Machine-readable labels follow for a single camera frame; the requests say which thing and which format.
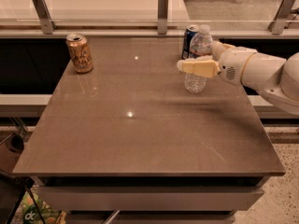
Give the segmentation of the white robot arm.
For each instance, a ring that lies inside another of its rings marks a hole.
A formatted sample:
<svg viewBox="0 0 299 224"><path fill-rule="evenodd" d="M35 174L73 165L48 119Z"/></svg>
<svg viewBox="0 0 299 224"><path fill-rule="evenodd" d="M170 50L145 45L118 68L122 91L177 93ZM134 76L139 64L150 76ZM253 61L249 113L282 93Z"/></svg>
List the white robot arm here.
<svg viewBox="0 0 299 224"><path fill-rule="evenodd" d="M178 70L255 90L268 103L299 115L299 53L289 59L214 42L212 54L177 62Z"/></svg>

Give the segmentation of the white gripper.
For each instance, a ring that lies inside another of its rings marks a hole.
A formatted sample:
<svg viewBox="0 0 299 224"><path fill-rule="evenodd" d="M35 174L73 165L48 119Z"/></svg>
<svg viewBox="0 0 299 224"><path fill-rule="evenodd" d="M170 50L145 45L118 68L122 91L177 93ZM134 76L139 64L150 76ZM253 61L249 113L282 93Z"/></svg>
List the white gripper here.
<svg viewBox="0 0 299 224"><path fill-rule="evenodd" d="M223 81L239 86L242 84L242 75L247 61L256 53L256 49L214 41L212 54L216 61L211 56L188 58L179 60L177 68L181 72L199 77L212 78L219 75Z"/></svg>

